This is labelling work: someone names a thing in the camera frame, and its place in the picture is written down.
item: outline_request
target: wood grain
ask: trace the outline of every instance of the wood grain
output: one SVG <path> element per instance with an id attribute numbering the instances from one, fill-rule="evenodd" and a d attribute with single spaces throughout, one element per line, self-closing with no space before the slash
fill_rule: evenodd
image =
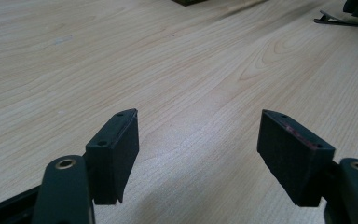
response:
<path id="1" fill-rule="evenodd" d="M 256 153 L 263 108 L 358 158 L 358 28 L 342 1 L 0 0 L 0 202 L 139 110 L 124 203 L 98 223 L 324 223 Z"/>

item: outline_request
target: black plastic jaw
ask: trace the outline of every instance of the black plastic jaw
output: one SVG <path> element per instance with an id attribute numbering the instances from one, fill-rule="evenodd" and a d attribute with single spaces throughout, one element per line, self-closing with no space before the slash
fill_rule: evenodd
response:
<path id="1" fill-rule="evenodd" d="M 136 109 L 115 114 L 87 143 L 84 158 L 96 204 L 123 202 L 124 188 L 138 152 Z"/>
<path id="2" fill-rule="evenodd" d="M 257 151 L 299 206 L 318 206 L 322 193 L 313 180 L 334 157 L 335 149 L 290 117 L 263 110 Z"/>

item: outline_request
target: wooden table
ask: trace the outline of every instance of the wooden table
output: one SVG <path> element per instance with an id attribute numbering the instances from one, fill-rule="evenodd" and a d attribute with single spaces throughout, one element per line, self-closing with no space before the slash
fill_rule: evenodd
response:
<path id="1" fill-rule="evenodd" d="M 261 110 L 358 158 L 358 28 L 343 1 L 0 0 L 0 202 L 137 108 L 124 203 L 98 223 L 324 223 L 256 152 Z"/>

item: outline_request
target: light wood surface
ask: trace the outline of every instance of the light wood surface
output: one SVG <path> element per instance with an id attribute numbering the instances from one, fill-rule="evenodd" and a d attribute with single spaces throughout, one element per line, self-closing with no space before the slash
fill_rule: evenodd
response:
<path id="1" fill-rule="evenodd" d="M 0 202 L 137 108 L 124 203 L 98 223 L 324 223 L 256 152 L 263 108 L 358 158 L 358 28 L 344 1 L 0 0 Z"/>

